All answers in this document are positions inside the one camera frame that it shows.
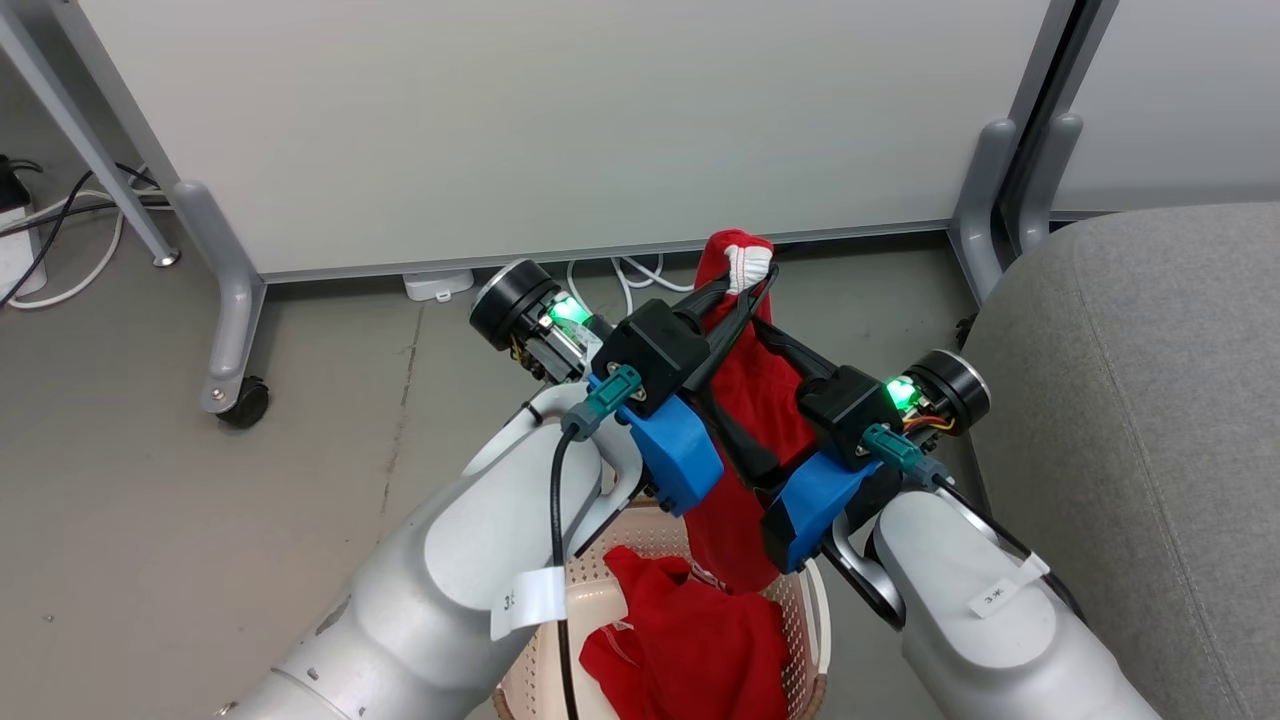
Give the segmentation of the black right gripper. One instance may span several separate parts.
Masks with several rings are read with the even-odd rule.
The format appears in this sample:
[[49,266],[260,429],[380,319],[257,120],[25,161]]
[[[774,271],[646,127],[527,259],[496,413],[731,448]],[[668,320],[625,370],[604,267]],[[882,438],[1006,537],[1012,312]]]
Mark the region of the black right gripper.
[[[884,383],[854,366],[837,368],[774,325],[760,325],[760,343],[800,377],[797,410],[814,432],[817,450],[849,470],[870,461],[870,452],[861,447],[865,430],[902,430],[904,418],[920,397],[910,380]],[[710,389],[705,391],[705,424],[748,491],[780,491],[785,486],[785,468],[776,454],[756,442]]]

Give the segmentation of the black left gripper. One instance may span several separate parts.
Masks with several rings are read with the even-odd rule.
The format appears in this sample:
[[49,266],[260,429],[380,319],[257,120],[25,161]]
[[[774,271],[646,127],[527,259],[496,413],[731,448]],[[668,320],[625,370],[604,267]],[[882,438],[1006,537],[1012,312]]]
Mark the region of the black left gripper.
[[[598,380],[628,368],[639,387],[626,401],[635,416],[650,418],[677,397],[692,375],[701,393],[768,297],[780,269],[741,293],[726,272],[698,286],[675,307],[652,300],[617,323],[589,313],[571,293],[553,293],[545,309],[547,375],[558,384]],[[707,333],[698,325],[717,325]]]

